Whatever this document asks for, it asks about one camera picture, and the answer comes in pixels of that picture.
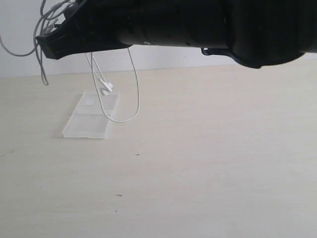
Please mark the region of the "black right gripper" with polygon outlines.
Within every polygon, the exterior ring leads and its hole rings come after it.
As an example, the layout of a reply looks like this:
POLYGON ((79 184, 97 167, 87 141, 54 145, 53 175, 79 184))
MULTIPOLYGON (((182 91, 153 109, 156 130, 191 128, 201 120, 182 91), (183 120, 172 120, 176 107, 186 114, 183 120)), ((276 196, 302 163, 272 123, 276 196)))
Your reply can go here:
POLYGON ((98 51, 126 49, 131 44, 119 40, 124 15, 134 6, 132 0, 77 0, 65 11, 65 21, 50 33, 36 37, 45 56, 63 57, 98 51))

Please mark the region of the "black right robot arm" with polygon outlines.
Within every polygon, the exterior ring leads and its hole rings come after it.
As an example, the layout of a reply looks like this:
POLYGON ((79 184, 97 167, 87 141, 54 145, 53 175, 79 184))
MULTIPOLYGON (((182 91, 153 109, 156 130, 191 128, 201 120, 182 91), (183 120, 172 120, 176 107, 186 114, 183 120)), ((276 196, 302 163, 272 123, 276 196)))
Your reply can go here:
POLYGON ((78 0, 37 41, 49 59, 132 45, 199 48, 250 68, 317 51, 314 0, 78 0))

